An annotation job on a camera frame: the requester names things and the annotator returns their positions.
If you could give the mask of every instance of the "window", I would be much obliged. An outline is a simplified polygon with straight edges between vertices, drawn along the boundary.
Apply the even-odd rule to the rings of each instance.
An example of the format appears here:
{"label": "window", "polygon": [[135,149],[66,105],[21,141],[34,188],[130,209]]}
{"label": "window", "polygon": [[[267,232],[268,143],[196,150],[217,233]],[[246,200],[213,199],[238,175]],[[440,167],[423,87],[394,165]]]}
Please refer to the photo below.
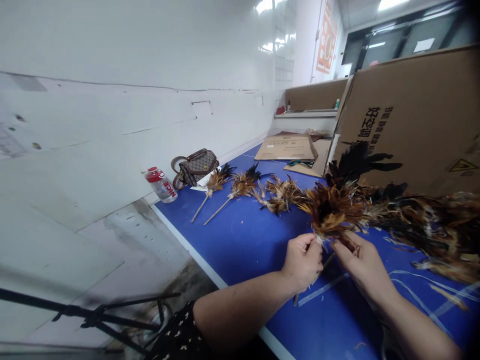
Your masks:
{"label": "window", "polygon": [[458,1],[348,34],[342,65],[350,74],[372,64],[476,42],[475,27]]}

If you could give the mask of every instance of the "scissors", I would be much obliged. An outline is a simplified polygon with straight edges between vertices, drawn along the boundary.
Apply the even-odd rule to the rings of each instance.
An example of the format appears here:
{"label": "scissors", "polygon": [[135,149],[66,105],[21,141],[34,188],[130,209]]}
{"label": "scissors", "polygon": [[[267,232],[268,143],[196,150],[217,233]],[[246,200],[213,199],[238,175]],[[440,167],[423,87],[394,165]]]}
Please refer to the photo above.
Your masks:
{"label": "scissors", "polygon": [[307,165],[309,168],[311,168],[312,166],[314,166],[315,161],[292,160],[292,161],[290,161],[287,165],[288,165],[288,166],[294,166],[294,165],[296,165],[296,164],[305,164],[305,165]]}

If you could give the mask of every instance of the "person's left hand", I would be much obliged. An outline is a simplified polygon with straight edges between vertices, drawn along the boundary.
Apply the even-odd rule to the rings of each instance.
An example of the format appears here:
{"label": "person's left hand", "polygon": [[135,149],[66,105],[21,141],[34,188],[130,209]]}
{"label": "person's left hand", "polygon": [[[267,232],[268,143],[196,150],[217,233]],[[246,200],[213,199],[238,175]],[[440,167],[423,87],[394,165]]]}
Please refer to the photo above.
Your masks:
{"label": "person's left hand", "polygon": [[317,277],[317,272],[323,269],[322,246],[314,233],[297,236],[288,242],[281,273],[294,294],[307,290]]}

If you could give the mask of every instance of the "black patterned clothing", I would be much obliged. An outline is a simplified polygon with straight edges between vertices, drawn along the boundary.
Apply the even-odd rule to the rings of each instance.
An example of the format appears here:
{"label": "black patterned clothing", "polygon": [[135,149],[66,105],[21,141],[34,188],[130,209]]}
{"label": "black patterned clothing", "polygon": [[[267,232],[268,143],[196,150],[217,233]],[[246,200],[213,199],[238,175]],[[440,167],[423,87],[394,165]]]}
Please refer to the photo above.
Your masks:
{"label": "black patterned clothing", "polygon": [[211,359],[212,350],[195,325],[194,303],[176,312],[160,332],[145,360]]}

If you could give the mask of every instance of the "hand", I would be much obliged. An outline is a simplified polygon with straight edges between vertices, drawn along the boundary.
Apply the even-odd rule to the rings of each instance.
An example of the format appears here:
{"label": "hand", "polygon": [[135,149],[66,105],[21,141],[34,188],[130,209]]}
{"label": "hand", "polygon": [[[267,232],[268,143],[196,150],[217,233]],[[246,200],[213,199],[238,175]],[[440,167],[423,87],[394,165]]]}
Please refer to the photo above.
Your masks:
{"label": "hand", "polygon": [[281,274],[293,294],[303,293],[323,269],[322,246],[315,234],[303,234],[288,242]]}
{"label": "hand", "polygon": [[360,292],[369,296],[377,305],[391,302],[400,296],[375,245],[351,231],[346,231],[344,236],[359,247],[358,257],[339,240],[335,240],[331,247]]}

